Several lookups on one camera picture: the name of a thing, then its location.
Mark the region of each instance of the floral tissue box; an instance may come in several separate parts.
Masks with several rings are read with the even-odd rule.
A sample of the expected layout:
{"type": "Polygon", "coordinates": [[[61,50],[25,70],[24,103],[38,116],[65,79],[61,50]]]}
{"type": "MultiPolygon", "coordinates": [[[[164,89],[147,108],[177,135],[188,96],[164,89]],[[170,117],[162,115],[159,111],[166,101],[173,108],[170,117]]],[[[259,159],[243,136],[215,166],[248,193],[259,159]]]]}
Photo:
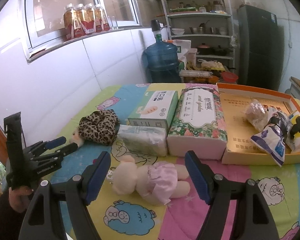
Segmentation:
{"type": "Polygon", "coordinates": [[[227,132],[217,90],[182,90],[167,142],[171,155],[184,157],[193,150],[200,159],[221,160],[227,132]]]}

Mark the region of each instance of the green and white box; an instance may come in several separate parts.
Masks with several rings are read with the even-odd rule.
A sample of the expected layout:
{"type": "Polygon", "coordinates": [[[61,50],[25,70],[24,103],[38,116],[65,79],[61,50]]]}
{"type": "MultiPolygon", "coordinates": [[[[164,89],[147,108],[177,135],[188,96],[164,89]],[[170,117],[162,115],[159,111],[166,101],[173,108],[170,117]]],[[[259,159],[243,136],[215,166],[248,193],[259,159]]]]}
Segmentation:
{"type": "Polygon", "coordinates": [[[133,126],[151,126],[169,131],[178,104],[175,90],[147,91],[128,120],[133,126]]]}

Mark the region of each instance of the leopard print fabric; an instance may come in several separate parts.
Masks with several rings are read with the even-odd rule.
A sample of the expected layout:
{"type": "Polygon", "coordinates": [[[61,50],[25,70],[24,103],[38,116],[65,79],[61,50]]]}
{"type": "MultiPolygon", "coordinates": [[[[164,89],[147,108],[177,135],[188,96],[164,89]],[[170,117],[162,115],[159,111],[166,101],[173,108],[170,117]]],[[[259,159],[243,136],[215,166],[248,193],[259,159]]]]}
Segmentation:
{"type": "Polygon", "coordinates": [[[115,125],[119,123],[114,110],[95,111],[81,118],[78,132],[86,140],[111,145],[116,136],[115,125]]]}

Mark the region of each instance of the refrigerator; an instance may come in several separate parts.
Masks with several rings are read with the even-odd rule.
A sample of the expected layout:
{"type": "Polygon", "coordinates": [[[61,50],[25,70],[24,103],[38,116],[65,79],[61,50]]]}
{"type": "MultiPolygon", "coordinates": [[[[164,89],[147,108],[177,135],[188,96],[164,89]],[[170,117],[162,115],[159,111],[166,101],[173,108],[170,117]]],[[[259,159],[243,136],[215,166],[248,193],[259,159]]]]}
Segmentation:
{"type": "Polygon", "coordinates": [[[254,6],[237,10],[240,32],[240,85],[278,90],[282,49],[275,14],[254,6]]]}

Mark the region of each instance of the jug neck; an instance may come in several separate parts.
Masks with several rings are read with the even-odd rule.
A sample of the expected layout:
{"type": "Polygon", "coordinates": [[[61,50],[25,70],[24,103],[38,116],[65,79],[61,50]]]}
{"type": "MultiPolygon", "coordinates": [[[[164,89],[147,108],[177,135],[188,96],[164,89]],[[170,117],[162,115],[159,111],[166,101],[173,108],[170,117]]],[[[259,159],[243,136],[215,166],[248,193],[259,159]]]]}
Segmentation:
{"type": "Polygon", "coordinates": [[[155,31],[153,32],[154,38],[156,42],[160,42],[162,41],[162,35],[161,35],[161,31],[155,31]]]}

